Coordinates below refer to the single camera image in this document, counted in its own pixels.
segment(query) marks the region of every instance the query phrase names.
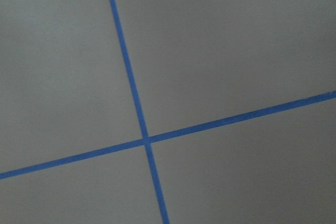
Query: blue tape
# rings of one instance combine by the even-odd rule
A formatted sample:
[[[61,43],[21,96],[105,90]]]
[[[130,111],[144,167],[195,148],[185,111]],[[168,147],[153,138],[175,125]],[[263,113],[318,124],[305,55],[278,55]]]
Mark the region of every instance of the blue tape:
[[[188,135],[188,134],[192,134],[192,133],[199,132],[199,131],[206,131],[206,130],[213,129],[216,127],[221,127],[221,126],[228,125],[228,124],[233,124],[233,123],[238,123],[238,122],[245,121],[245,120],[250,120],[253,118],[258,118],[258,117],[265,116],[265,115],[270,115],[270,114],[274,114],[274,113],[278,113],[278,112],[282,112],[286,110],[292,110],[295,108],[307,106],[307,105],[318,103],[318,102],[323,102],[323,101],[334,99],[334,98],[336,98],[336,91],[325,93],[325,94],[319,94],[319,95],[309,97],[306,99],[300,99],[300,100],[287,102],[287,103],[280,104],[280,105],[275,105],[275,106],[268,107],[268,108],[261,109],[261,110],[255,110],[255,111],[251,111],[248,113],[231,116],[229,118],[223,118],[223,119],[219,119],[219,120],[212,121],[212,122],[202,123],[199,125],[179,129],[176,131],[170,131],[170,132],[162,133],[159,135],[150,136],[149,140],[151,143],[155,143],[155,142],[171,139],[171,138],[178,137],[178,136]]]
[[[10,170],[9,172],[0,173],[0,179],[14,177],[14,176],[22,175],[25,173],[32,173],[38,170],[48,169],[48,168],[52,168],[52,167],[59,166],[59,165],[65,165],[65,164],[69,164],[69,163],[73,163],[73,162],[77,162],[80,160],[93,158],[93,157],[97,157],[97,156],[101,156],[101,155],[105,155],[105,154],[109,154],[113,152],[123,151],[126,149],[138,147],[141,145],[143,145],[142,140],[134,140],[134,141],[130,141],[127,143],[118,144],[118,145],[114,145],[114,146],[110,146],[110,147],[106,147],[106,148],[102,148],[102,149],[98,149],[98,150],[94,150],[90,152],[85,152],[85,153],[70,156],[70,157],[60,158],[57,160],[45,162],[45,163],[38,164],[38,165],[32,165],[32,166],[27,166],[27,167],[16,169],[16,170]]]
[[[118,14],[116,0],[110,0],[110,4],[111,4],[111,10],[112,10],[112,14],[113,14],[114,23],[115,23],[115,26],[116,26],[115,28],[116,28],[117,34],[118,34],[118,39],[119,39],[119,44],[120,44],[120,47],[121,47],[122,56],[123,56],[125,67],[126,67],[127,76],[128,76],[131,91],[132,91],[135,110],[136,110],[137,115],[138,115],[140,130],[141,130],[141,134],[142,134],[142,141],[143,141],[143,144],[144,144],[145,150],[146,150],[147,160],[148,160],[148,164],[149,164],[151,175],[152,175],[152,180],[153,180],[154,189],[155,189],[155,193],[156,193],[156,199],[157,199],[157,203],[159,204],[159,209],[160,209],[160,213],[161,213],[162,222],[164,224],[169,224],[167,209],[166,209],[166,206],[165,206],[165,203],[164,203],[164,198],[163,198],[163,193],[162,193],[162,189],[161,189],[161,185],[160,185],[159,175],[157,174],[151,143],[148,140],[147,126],[146,126],[143,111],[142,111],[142,108],[141,108],[141,102],[140,102],[137,86],[135,84],[135,79],[134,79],[134,75],[133,75],[133,71],[132,71],[131,61],[130,61],[130,58],[129,58],[129,55],[128,55],[128,52],[127,52],[125,38],[124,38],[124,35],[123,35],[123,32],[122,32],[122,27],[121,27],[121,23],[120,23],[120,18],[119,18],[119,14]]]

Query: vertical blue line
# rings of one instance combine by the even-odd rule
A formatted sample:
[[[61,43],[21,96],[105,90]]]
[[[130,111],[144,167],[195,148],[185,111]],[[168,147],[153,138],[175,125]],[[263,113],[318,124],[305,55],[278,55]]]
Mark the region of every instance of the vertical blue line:
[[[133,101],[134,101],[134,105],[135,105],[135,110],[136,110],[137,115],[138,115],[140,130],[141,130],[141,134],[142,134],[142,141],[143,141],[143,144],[144,144],[145,150],[146,150],[146,155],[147,155],[148,164],[149,164],[151,175],[152,175],[152,180],[153,180],[154,189],[155,189],[155,193],[156,193],[157,203],[159,204],[159,209],[160,209],[160,213],[161,213],[162,222],[164,224],[169,224],[169,218],[168,218],[167,209],[166,209],[166,206],[165,206],[165,203],[164,203],[164,198],[163,198],[162,188],[161,188],[161,185],[160,185],[159,175],[157,173],[151,143],[150,143],[150,140],[148,138],[147,126],[146,126],[146,122],[145,122],[144,115],[143,115],[143,112],[142,112],[137,86],[135,84],[135,78],[134,78],[133,71],[132,71],[131,61],[130,61],[130,58],[128,56],[126,42],[125,42],[125,38],[124,38],[122,28],[121,28],[121,22],[120,22],[120,18],[119,18],[119,14],[118,14],[116,0],[110,0],[110,5],[111,5],[111,10],[112,10],[112,14],[113,14],[114,23],[115,23],[115,26],[116,26],[115,28],[116,28],[117,34],[118,34],[118,39],[119,39],[119,44],[120,44],[120,47],[121,47],[122,56],[123,56],[123,59],[124,59],[124,64],[125,64],[125,67],[126,67],[128,80],[129,80],[129,83],[130,83],[130,88],[131,88]]]

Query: blue line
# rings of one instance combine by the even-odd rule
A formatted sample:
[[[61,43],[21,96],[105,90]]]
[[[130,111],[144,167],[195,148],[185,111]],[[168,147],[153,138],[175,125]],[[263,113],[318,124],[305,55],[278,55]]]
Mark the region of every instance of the blue line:
[[[151,143],[148,140],[147,126],[146,126],[146,122],[145,122],[144,115],[143,115],[143,112],[142,112],[138,90],[136,89],[137,86],[135,84],[135,79],[134,79],[134,75],[133,75],[133,71],[132,71],[131,61],[130,61],[130,58],[129,58],[129,55],[128,55],[128,52],[127,52],[125,38],[124,38],[122,28],[121,28],[121,22],[120,22],[120,18],[119,18],[119,14],[118,14],[116,0],[110,0],[110,4],[111,4],[111,10],[112,10],[113,18],[114,18],[114,23],[115,23],[115,26],[116,26],[115,28],[116,28],[117,34],[118,34],[118,39],[119,39],[119,43],[120,43],[120,47],[121,47],[122,56],[123,56],[125,67],[126,67],[127,76],[128,76],[128,79],[129,79],[129,83],[130,83],[130,87],[131,87],[131,91],[132,91],[132,95],[133,95],[135,110],[137,111],[137,115],[138,115],[139,125],[140,125],[140,129],[141,129],[141,134],[142,134],[142,141],[143,141],[143,144],[144,144],[145,150],[146,150],[146,155],[147,155],[148,164],[149,164],[151,175],[152,175],[152,180],[153,180],[154,189],[155,189],[155,193],[156,193],[157,203],[159,204],[159,209],[160,209],[160,213],[161,213],[162,222],[164,224],[169,224],[167,209],[166,209],[166,206],[165,206],[165,203],[164,203],[164,198],[163,198],[163,193],[162,193],[162,189],[161,189],[161,185],[160,185],[159,175],[157,174]]]
[[[116,28],[117,34],[118,34],[119,44],[120,44],[120,47],[121,47],[121,53],[122,53],[122,56],[123,56],[123,59],[124,59],[127,76],[128,76],[128,80],[129,80],[130,87],[131,87],[131,92],[132,92],[132,96],[133,96],[135,110],[137,111],[137,115],[138,115],[141,134],[142,134],[143,137],[148,137],[147,127],[146,127],[145,119],[144,119],[142,108],[141,108],[140,98],[139,98],[139,95],[138,95],[138,91],[136,89],[137,86],[135,85],[135,79],[134,79],[134,75],[133,75],[133,71],[132,71],[131,61],[130,61],[130,58],[128,56],[126,42],[125,42],[124,34],[123,34],[122,28],[121,28],[121,23],[120,23],[120,18],[119,18],[119,14],[118,14],[116,0],[110,0],[110,4],[111,4],[111,10],[112,10],[112,14],[113,14],[114,23],[115,23],[115,26],[116,26],[115,28]]]
[[[233,124],[233,123],[238,123],[238,122],[245,121],[245,120],[250,120],[253,118],[258,118],[258,117],[265,116],[265,115],[270,115],[270,114],[274,114],[274,113],[278,113],[278,112],[282,112],[286,110],[292,110],[295,108],[307,106],[307,105],[318,103],[318,102],[323,102],[326,100],[331,100],[334,98],[336,98],[336,91],[325,93],[325,94],[319,94],[319,95],[309,97],[306,99],[287,102],[284,104],[275,105],[275,106],[268,107],[265,109],[255,110],[255,111],[251,111],[248,113],[231,116],[229,118],[223,118],[223,119],[219,119],[216,121],[211,121],[211,122],[202,123],[202,124],[191,126],[191,127],[186,127],[186,128],[179,129],[176,131],[170,131],[170,132],[162,133],[159,135],[150,136],[149,141],[151,143],[155,143],[155,142],[171,139],[171,138],[178,137],[178,136],[188,135],[188,134],[192,134],[192,133],[199,132],[199,131],[206,131],[206,130],[213,129],[216,127],[221,127],[221,126],[228,125],[228,124]]]
[[[110,147],[106,147],[106,148],[102,148],[102,149],[98,149],[98,150],[94,150],[90,152],[85,152],[85,153],[70,156],[70,157],[60,158],[57,160],[45,162],[45,163],[38,164],[38,165],[32,165],[32,166],[27,166],[27,167],[16,169],[16,170],[10,170],[9,172],[0,173],[0,179],[14,177],[14,176],[22,175],[25,173],[32,173],[38,170],[48,169],[48,168],[52,168],[52,167],[59,166],[59,165],[65,165],[65,164],[69,164],[69,163],[73,163],[73,162],[77,162],[80,160],[93,158],[93,157],[97,157],[97,156],[101,156],[101,155],[105,155],[105,154],[109,154],[113,152],[123,151],[126,149],[138,147],[141,145],[143,145],[142,140],[134,140],[134,141],[130,141],[127,143],[118,144],[118,145],[114,145],[114,146],[110,146]]]

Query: gray floor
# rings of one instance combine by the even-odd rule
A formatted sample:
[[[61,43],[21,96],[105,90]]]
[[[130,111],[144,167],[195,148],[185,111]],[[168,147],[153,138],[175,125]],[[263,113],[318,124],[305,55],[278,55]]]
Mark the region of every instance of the gray floor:
[[[336,90],[336,0],[116,1],[150,136]],[[335,105],[152,144],[170,223],[334,224]],[[0,0],[0,114],[0,173],[141,139],[109,0]],[[4,223],[162,223],[143,146],[0,191]]]

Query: floor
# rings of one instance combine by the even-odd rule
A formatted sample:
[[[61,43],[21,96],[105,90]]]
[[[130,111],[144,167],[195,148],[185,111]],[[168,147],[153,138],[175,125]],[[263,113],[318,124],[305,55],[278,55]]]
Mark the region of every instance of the floor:
[[[0,0],[0,219],[334,224],[335,2]]]

